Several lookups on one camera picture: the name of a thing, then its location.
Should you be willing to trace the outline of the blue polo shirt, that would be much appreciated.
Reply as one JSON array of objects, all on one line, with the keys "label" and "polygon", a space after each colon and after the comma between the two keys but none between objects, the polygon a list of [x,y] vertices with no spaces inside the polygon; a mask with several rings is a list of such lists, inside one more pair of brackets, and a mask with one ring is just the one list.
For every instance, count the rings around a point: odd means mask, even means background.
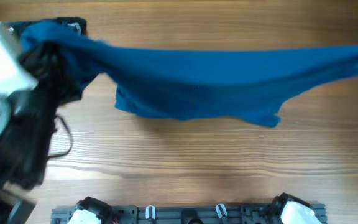
[{"label": "blue polo shirt", "polygon": [[116,107],[144,118],[236,117],[275,127],[281,106],[316,86],[358,76],[358,45],[267,51],[115,47],[72,22],[12,22],[26,50],[56,44],[81,87],[100,73],[117,85]]}]

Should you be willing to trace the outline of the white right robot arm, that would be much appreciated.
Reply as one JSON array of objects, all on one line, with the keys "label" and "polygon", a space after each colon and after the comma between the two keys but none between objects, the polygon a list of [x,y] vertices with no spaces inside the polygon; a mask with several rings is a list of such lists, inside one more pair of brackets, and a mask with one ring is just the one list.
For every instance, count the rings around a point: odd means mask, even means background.
[{"label": "white right robot arm", "polygon": [[323,224],[327,223],[323,218],[323,207],[313,207],[292,195],[282,193],[276,196],[269,206],[267,223],[273,224]]}]

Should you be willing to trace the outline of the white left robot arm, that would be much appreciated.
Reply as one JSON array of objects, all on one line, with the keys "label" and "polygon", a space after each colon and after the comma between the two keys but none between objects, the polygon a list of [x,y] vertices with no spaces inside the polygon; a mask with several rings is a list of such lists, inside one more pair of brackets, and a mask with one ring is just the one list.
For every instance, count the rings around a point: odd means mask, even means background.
[{"label": "white left robot arm", "polygon": [[0,223],[29,218],[35,204],[18,191],[43,182],[57,108],[80,98],[56,44],[25,52],[12,28],[0,22]]}]

